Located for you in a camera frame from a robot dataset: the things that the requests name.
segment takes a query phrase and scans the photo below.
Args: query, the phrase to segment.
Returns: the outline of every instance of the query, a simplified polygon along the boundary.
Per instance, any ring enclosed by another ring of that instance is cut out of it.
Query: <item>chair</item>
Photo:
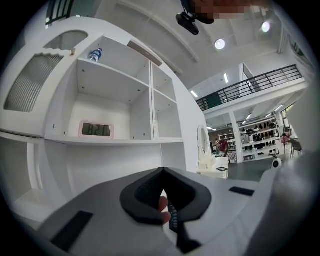
[[[299,141],[296,141],[294,139],[290,139],[291,142],[291,154],[290,154],[290,158],[294,157],[295,154],[295,150],[298,151],[298,155],[301,153],[302,151],[302,147]]]

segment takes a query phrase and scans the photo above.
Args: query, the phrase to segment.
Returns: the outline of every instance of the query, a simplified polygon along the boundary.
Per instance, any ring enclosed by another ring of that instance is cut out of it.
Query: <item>white column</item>
[[[239,127],[237,125],[235,113],[233,111],[230,111],[229,115],[230,115],[230,119],[231,119],[233,133],[234,133],[237,162],[242,163],[243,162],[242,161],[242,144],[241,144],[241,136],[240,136]]]

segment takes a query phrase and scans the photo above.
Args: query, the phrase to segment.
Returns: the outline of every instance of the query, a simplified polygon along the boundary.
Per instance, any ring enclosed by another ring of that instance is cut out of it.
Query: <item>security camera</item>
[[[212,24],[215,22],[214,19],[202,18],[201,16],[193,13],[192,8],[190,6],[189,0],[181,0],[182,7],[184,12],[179,13],[175,16],[176,21],[180,26],[188,30],[193,35],[199,34],[199,29],[197,28],[195,21],[198,20],[201,23]]]
[[[188,30],[191,34],[193,35],[198,35],[199,34],[199,29],[197,28],[195,21],[196,19],[192,16],[190,17],[188,14],[185,12],[179,13],[175,16],[176,21],[178,24]]]

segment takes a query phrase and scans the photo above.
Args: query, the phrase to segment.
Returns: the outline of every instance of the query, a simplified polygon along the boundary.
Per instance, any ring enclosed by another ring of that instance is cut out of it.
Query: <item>clock display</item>
[[[82,135],[110,137],[111,126],[84,122],[82,126]]]

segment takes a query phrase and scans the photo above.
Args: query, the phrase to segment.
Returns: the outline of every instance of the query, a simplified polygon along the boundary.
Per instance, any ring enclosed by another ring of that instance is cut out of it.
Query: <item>ribbed frosted panel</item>
[[[4,109],[31,112],[47,78],[63,56],[35,55],[14,82]]]
[[[83,31],[69,31],[57,36],[55,39],[49,42],[44,48],[71,50],[87,37],[88,34]]]

